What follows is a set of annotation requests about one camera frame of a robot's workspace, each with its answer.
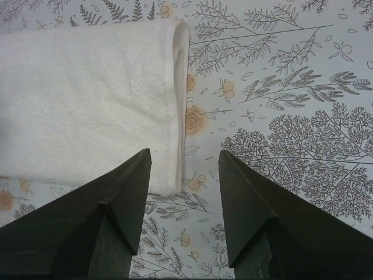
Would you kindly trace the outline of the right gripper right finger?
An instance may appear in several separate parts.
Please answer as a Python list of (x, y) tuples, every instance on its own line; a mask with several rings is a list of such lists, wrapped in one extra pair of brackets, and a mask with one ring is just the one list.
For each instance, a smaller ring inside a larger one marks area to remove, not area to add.
[(371, 279), (372, 239), (260, 175), (219, 156), (228, 264), (236, 279)]

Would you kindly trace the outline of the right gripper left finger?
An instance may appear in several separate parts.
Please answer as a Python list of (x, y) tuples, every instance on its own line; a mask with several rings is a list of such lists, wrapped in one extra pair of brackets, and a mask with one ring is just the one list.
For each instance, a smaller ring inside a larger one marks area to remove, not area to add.
[(1, 228), (2, 279), (128, 279), (138, 253), (151, 154)]

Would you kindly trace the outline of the white towel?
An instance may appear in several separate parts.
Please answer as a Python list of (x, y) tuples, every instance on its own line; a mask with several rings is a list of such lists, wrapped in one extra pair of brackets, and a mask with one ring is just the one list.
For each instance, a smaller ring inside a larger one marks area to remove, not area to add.
[(189, 26), (177, 19), (1, 36), (1, 174), (83, 185), (139, 150), (182, 190)]

